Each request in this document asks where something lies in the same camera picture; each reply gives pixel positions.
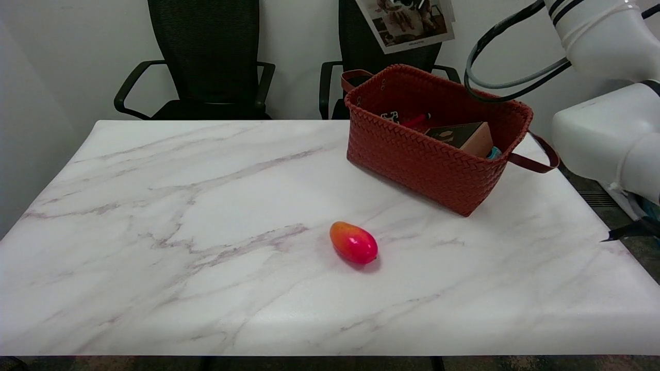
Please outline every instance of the chair backrest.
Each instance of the chair backrest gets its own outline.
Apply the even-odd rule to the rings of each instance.
[[[180,99],[254,101],[259,0],[148,0],[148,5]]]
[[[396,63],[431,72],[442,46],[440,43],[384,54],[355,0],[339,0],[339,43],[344,71],[364,69],[371,73]]]

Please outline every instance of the woven basket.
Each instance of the woven basket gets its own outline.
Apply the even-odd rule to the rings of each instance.
[[[521,102],[479,102],[463,85],[408,65],[390,66],[354,88],[349,80],[358,76],[373,75],[362,70],[342,75],[350,110],[348,159],[464,217],[488,197],[508,162],[539,173],[559,165],[557,154],[535,135],[550,166],[512,153],[533,116],[532,109]],[[380,117],[393,110],[398,111],[400,122],[425,113],[441,126],[487,121],[502,156],[479,158]]]

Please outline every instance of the poster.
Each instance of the poster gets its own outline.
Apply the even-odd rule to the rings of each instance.
[[[356,0],[385,54],[454,39],[449,0]]]

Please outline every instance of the office chair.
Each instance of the office chair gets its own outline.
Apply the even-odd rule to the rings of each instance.
[[[434,65],[442,43],[384,54],[355,0],[339,0],[339,44],[342,61],[325,62],[321,67],[319,111],[323,119],[328,119],[329,116],[330,79],[333,67],[336,65],[343,66],[344,71],[363,69],[376,74],[392,64],[402,63],[427,72],[434,69],[442,70],[449,80],[461,82],[455,69]],[[351,81],[354,86],[366,81],[365,78],[356,80]],[[348,117],[349,112],[344,100],[338,100],[333,109],[332,119],[348,119]]]
[[[265,101],[275,65],[257,62],[259,0],[148,0],[148,6],[164,60],[138,64],[115,97],[117,111],[140,119],[270,118]],[[126,108],[137,79],[163,64],[179,99],[152,117]]]

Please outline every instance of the red pen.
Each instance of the red pen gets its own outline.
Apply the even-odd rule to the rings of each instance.
[[[419,115],[419,116],[415,117],[414,119],[412,119],[412,120],[410,120],[406,123],[402,123],[402,125],[405,126],[405,127],[413,127],[413,126],[417,126],[417,125],[423,123],[424,121],[426,121],[430,118],[431,118],[431,114],[423,114],[423,115]]]

